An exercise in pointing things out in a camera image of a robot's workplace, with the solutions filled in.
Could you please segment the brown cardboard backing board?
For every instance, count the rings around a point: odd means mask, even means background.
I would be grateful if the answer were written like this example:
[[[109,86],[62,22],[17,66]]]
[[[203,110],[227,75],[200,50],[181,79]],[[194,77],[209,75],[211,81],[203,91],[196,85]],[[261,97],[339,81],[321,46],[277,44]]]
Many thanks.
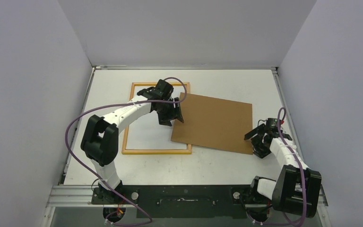
[[[252,155],[245,134],[253,129],[252,104],[180,93],[184,122],[175,121],[172,142]]]

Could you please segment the sky and building photo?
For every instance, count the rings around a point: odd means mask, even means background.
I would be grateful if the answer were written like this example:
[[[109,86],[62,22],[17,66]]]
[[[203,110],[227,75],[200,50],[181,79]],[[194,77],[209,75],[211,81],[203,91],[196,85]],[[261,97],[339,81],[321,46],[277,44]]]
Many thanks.
[[[156,111],[145,114],[129,125],[126,150],[175,150],[188,148],[187,144],[172,142],[173,126],[160,125]]]

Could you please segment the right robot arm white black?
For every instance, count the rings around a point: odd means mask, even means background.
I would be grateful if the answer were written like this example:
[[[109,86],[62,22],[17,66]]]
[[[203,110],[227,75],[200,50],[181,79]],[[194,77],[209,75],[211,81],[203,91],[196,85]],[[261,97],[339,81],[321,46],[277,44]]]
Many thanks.
[[[244,136],[251,142],[255,156],[272,154],[281,168],[276,180],[254,177],[248,197],[255,203],[268,199],[277,211],[312,218],[317,212],[322,176],[301,159],[282,124],[282,120],[268,118]]]

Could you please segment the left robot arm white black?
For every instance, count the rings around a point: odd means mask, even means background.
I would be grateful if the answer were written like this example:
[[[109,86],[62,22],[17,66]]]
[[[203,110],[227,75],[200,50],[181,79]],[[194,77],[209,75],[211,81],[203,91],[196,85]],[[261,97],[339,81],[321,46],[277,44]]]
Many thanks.
[[[119,134],[138,118],[156,112],[158,123],[171,126],[173,120],[183,122],[180,99],[172,97],[174,88],[165,79],[155,86],[137,92],[127,103],[103,116],[92,115],[80,144],[99,177],[98,195],[109,203],[122,201],[122,181],[114,160],[118,154]]]

